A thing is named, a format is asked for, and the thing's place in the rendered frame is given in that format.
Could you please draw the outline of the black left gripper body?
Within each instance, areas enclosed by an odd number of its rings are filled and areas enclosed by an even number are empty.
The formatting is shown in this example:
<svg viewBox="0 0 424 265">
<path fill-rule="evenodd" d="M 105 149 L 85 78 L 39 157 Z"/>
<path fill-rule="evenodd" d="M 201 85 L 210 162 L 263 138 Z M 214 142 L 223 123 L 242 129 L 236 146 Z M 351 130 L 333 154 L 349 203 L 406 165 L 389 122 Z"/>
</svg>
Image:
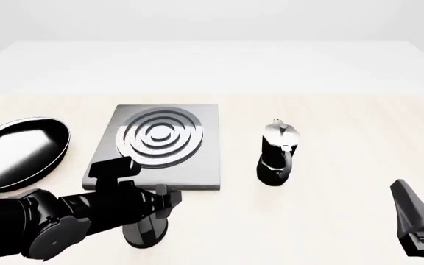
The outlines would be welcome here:
<svg viewBox="0 0 424 265">
<path fill-rule="evenodd" d="M 182 191 L 169 185 L 156 185 L 154 193 L 135 187 L 134 214 L 138 217 L 153 215 L 155 219 L 166 219 L 181 202 Z"/>
</svg>

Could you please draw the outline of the flat grey stove plate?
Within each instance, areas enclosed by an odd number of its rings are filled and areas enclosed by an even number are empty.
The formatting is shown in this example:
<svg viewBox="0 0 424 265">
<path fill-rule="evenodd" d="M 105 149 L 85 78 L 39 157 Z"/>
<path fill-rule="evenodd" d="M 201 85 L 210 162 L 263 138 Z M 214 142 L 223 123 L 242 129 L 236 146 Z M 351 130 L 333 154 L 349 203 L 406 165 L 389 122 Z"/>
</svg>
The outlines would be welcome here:
<svg viewBox="0 0 424 265">
<path fill-rule="evenodd" d="M 119 104 L 91 158 L 129 157 L 141 165 L 138 187 L 220 189 L 219 108 L 216 104 Z"/>
</svg>

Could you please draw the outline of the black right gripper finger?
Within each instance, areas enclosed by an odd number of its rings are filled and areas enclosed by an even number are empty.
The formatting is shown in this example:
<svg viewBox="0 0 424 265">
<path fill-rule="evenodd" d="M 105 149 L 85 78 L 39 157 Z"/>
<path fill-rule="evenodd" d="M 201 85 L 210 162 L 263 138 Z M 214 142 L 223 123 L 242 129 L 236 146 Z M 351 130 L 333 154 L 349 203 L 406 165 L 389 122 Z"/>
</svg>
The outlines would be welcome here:
<svg viewBox="0 0 424 265">
<path fill-rule="evenodd" d="M 397 235 L 424 232 L 424 202 L 405 180 L 390 186 L 397 215 Z"/>
</svg>

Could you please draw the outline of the black and silver moka pot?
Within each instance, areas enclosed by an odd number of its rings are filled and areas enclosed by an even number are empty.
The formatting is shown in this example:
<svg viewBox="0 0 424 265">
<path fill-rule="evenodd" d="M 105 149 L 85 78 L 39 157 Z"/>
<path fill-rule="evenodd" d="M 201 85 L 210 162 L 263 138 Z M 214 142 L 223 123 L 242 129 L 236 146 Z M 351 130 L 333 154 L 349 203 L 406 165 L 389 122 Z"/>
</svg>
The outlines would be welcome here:
<svg viewBox="0 0 424 265">
<path fill-rule="evenodd" d="M 257 178 L 271 187 L 283 185 L 291 174 L 299 142 L 300 134 L 290 124 L 274 119 L 266 125 L 256 166 Z"/>
</svg>

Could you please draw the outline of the black frying pan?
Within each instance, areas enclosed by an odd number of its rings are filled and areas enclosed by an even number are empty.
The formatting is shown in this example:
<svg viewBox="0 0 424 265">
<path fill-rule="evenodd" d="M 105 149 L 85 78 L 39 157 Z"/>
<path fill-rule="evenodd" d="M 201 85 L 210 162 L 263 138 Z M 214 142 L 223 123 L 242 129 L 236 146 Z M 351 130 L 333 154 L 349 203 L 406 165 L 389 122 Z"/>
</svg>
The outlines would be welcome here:
<svg viewBox="0 0 424 265">
<path fill-rule="evenodd" d="M 45 116 L 0 125 L 0 193 L 27 187 L 50 174 L 65 157 L 68 126 Z"/>
</svg>

